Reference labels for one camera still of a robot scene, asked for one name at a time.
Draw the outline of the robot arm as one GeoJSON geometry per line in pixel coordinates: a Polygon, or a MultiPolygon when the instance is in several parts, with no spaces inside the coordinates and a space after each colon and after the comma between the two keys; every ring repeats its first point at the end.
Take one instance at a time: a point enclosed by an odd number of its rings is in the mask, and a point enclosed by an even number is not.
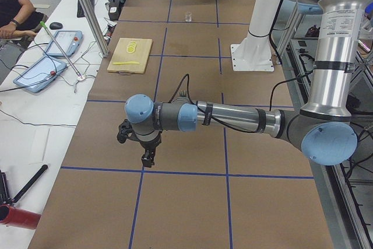
{"type": "Polygon", "coordinates": [[[372,0],[297,0],[302,13],[322,14],[311,91],[298,111],[246,108],[193,101],[174,93],[166,102],[145,94],[130,97],[117,139],[144,148],[142,164],[154,165],[163,131],[190,132],[198,125],[220,124],[244,133],[264,133],[291,143],[305,157],[324,166],[350,158],[358,140],[350,126],[349,94],[361,22],[372,0]]]}

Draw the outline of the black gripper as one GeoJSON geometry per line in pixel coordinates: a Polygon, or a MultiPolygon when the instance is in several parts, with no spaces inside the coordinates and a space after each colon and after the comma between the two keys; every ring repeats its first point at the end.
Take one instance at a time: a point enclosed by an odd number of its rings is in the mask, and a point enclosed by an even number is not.
{"type": "Polygon", "coordinates": [[[139,139],[140,145],[149,151],[145,151],[141,157],[143,167],[152,167],[154,166],[154,158],[156,155],[156,148],[161,144],[161,135],[157,135],[151,141],[143,141],[139,139]]]}

